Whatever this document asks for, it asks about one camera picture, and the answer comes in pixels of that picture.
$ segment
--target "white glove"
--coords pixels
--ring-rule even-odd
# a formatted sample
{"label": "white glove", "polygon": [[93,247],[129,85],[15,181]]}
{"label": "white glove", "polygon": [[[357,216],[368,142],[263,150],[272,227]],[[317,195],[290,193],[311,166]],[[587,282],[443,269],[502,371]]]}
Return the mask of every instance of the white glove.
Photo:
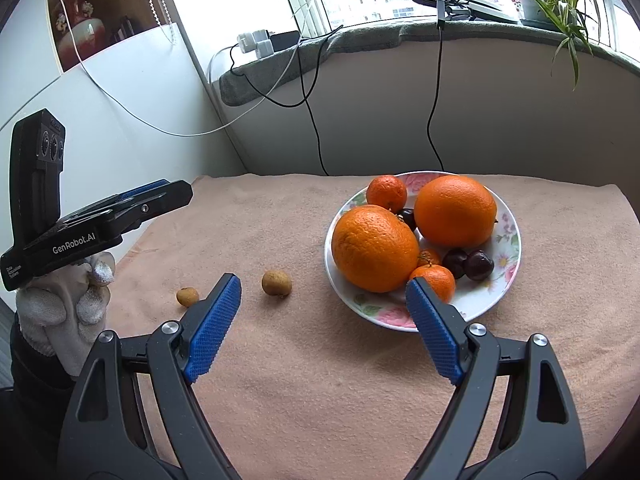
{"label": "white glove", "polygon": [[111,253],[94,254],[33,278],[16,295],[22,336],[41,354],[57,355],[74,378],[104,330],[114,270]]}

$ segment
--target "screw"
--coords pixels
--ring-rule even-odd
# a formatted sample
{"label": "screw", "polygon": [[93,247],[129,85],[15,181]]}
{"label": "screw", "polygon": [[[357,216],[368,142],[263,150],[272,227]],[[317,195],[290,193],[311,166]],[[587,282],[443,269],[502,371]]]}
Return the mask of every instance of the screw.
{"label": "screw", "polygon": [[480,323],[473,323],[469,326],[469,332],[473,335],[481,336],[486,334],[486,327]]}
{"label": "screw", "polygon": [[111,330],[105,330],[98,336],[98,341],[101,343],[108,343],[113,339],[113,332]]}
{"label": "screw", "polygon": [[542,334],[534,334],[533,342],[538,346],[546,346],[549,343],[549,339],[544,337]]}
{"label": "screw", "polygon": [[175,334],[176,332],[178,332],[179,328],[180,325],[175,321],[167,321],[164,325],[162,325],[162,331],[165,334]]}

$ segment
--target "black sleeve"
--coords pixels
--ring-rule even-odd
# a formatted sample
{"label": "black sleeve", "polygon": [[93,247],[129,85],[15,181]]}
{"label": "black sleeve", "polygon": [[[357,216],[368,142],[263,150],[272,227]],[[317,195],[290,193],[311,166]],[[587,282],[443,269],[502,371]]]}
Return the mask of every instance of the black sleeve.
{"label": "black sleeve", "polygon": [[56,356],[46,357],[11,330],[13,388],[0,390],[0,456],[13,478],[54,479],[60,430],[75,383]]}

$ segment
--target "floral plate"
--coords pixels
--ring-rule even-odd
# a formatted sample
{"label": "floral plate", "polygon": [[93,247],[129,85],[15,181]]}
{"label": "floral plate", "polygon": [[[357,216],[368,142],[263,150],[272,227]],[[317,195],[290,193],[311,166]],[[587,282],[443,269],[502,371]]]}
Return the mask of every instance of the floral plate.
{"label": "floral plate", "polygon": [[[412,173],[402,173],[396,175],[407,187],[408,198],[407,207],[413,207],[415,197],[427,182],[434,180],[444,174],[441,171],[414,171]],[[349,209],[367,203],[363,189],[356,193],[351,199],[340,208],[338,214],[329,226],[324,241],[324,266],[329,276],[332,287],[347,306],[369,321],[402,332],[418,332],[408,310],[404,305],[404,287],[401,287],[386,294],[376,294],[367,292],[359,288],[347,279],[335,266],[331,253],[331,238],[334,234],[335,224],[340,216]],[[506,204],[493,191],[489,192],[495,198],[498,206],[497,223],[491,238],[480,248],[486,252],[495,262],[494,272],[484,280],[484,282],[473,282],[468,277],[463,276],[456,281],[456,293],[451,304],[456,307],[465,321],[470,321],[481,314],[484,314],[494,306],[501,297],[505,295],[511,283],[516,277],[520,266],[520,255],[522,245],[520,242],[520,231],[513,217],[513,214]],[[425,249],[430,245],[415,231],[420,242],[420,249]],[[446,250],[436,249],[440,256],[444,256]]]}

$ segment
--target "glove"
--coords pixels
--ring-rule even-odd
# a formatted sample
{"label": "glove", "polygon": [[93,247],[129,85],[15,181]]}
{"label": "glove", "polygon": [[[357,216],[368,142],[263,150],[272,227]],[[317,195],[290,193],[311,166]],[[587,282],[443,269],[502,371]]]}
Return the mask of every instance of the glove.
{"label": "glove", "polygon": [[33,278],[15,304],[24,339],[45,356],[57,355],[66,373],[78,377],[95,339],[104,330],[115,260],[94,254],[77,264]]}

